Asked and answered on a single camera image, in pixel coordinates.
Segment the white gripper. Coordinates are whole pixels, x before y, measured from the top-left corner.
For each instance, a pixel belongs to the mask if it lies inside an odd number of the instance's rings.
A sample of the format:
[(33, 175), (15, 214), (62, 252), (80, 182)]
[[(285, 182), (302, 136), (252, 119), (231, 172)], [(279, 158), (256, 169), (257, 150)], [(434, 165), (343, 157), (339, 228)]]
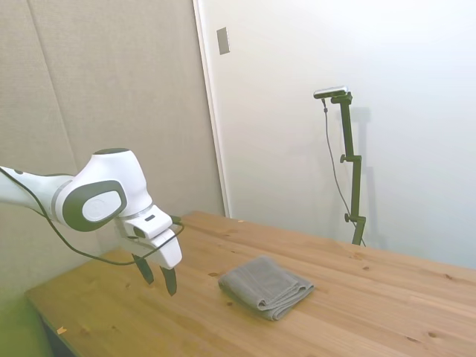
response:
[(175, 232), (171, 229), (172, 220), (153, 217), (134, 219), (115, 219), (119, 243), (132, 253), (132, 258), (143, 279), (148, 285), (154, 282), (154, 275), (143, 256), (161, 266), (165, 285), (170, 296), (177, 292), (177, 278), (174, 269), (182, 259), (181, 248)]

